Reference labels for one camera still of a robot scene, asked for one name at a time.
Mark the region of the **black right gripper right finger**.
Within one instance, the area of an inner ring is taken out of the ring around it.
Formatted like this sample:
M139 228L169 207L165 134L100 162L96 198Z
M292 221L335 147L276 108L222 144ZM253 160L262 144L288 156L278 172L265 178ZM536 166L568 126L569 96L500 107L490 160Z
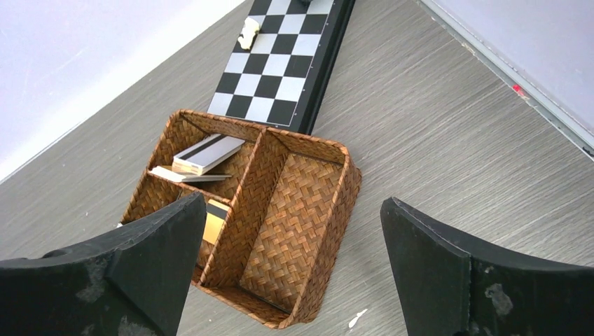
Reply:
M409 335L592 335L593 268L537 258L390 197L380 219Z

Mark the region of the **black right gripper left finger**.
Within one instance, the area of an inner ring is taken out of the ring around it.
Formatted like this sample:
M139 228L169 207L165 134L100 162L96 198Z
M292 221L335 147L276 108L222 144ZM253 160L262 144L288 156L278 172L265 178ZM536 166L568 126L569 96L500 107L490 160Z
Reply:
M2 335L175 335L205 227L195 192L122 227L1 262Z

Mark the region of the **gold black-striped card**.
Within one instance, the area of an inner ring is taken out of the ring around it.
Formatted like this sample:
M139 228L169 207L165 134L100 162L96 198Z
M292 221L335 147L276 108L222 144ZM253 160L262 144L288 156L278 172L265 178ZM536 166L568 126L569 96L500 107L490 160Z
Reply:
M229 206L210 199L206 204L207 217L205 222L203 239L210 243L215 244L222 230L222 226L225 223L226 216L228 214Z

